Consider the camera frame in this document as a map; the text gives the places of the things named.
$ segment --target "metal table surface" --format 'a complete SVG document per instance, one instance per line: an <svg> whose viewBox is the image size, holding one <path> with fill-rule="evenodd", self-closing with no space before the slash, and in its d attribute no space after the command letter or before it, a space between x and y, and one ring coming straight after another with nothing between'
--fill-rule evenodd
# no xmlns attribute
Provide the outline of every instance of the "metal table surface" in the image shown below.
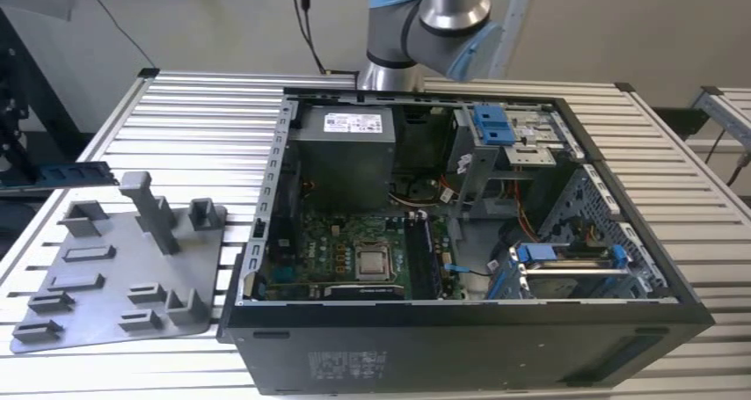
<svg viewBox="0 0 751 400"><path fill-rule="evenodd" d="M211 197L228 207L215 318L235 254L248 239L284 86L346 88L352 81L183 72L139 78L80 158L107 161L119 176L127 170L151 171L153 192L173 206ZM378 398L751 398L751 212L640 97L611 84L428 80L426 86L428 91L567 99L716 326L612 391ZM12 355L11 332L65 235L55 223L71 200L88 199L97 199L105 211L132 210L113 187L56 191L0 262L0 394L55 393L72 399L259 396L234 346L214 339L216 325L187 338Z"/></svg>
<svg viewBox="0 0 751 400"><path fill-rule="evenodd" d="M694 107L704 110L751 152L751 89L704 87Z"/></svg>

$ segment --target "white wall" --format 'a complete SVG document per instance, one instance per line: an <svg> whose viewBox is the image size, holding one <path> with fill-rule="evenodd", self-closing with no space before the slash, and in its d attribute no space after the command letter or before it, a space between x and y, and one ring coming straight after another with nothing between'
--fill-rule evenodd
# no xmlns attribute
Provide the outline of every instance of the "white wall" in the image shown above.
<svg viewBox="0 0 751 400"><path fill-rule="evenodd" d="M507 77L634 84L688 106L700 85L751 87L748 0L532 0Z"/></svg>
<svg viewBox="0 0 751 400"><path fill-rule="evenodd" d="M298 30L292 0L103 0L163 69L318 72ZM508 0L492 0L503 20ZM64 23L5 9L79 127L103 124L136 72L148 66L93 0ZM322 62L358 69L366 59L367 0L312 0Z"/></svg>

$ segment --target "white label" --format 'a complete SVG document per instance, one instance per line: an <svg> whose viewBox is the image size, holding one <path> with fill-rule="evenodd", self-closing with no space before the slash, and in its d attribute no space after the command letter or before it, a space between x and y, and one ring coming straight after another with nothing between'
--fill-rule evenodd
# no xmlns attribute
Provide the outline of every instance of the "white label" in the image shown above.
<svg viewBox="0 0 751 400"><path fill-rule="evenodd" d="M324 132L382 134L380 114L330 113L324 118Z"/></svg>
<svg viewBox="0 0 751 400"><path fill-rule="evenodd" d="M448 203L452 196L454 196L454 191L450 188L444 188L444 192L442 193L442 201Z"/></svg>

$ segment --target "motherboard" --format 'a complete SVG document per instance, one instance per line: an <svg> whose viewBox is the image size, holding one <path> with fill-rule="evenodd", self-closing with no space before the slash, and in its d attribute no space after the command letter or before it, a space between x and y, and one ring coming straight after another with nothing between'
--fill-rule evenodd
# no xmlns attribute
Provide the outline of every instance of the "motherboard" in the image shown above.
<svg viewBox="0 0 751 400"><path fill-rule="evenodd" d="M443 268L443 263L454 262L446 220L428 222L428 230L416 238L422 243L430 237L430 243L416 251L408 224L410 218L403 216L304 212L298 257L274 265L268 299L356 300L367 290L368 297L376 293L383 300L410 300L418 289L414 286L424 281L424 275L412 276L411 270L424 269L438 273L439 281L427 296L458 298L458 279Z"/></svg>

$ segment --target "orange wire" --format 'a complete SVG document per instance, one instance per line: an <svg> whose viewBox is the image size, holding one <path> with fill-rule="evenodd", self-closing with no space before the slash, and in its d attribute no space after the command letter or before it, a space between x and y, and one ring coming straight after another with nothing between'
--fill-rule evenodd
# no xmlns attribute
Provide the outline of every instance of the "orange wire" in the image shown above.
<svg viewBox="0 0 751 400"><path fill-rule="evenodd" d="M454 193L459 193L458 191L455 191L455 189L448 185L448 181L446 180L446 176L442 174L442 177L439 179L439 182L442 185L444 185Z"/></svg>
<svg viewBox="0 0 751 400"><path fill-rule="evenodd" d="M534 235L535 231L534 228L530 224L530 219L527 218L527 214L524 213L524 208L522 208L522 195L519 193L519 182L514 182L514 188L515 188L515 199L516 199L516 211L518 211L518 220L519 220L519 225L522 226L522 230L524 231L524 233L527 234L527 236L530 237L530 239L538 243L539 239L538 237Z"/></svg>

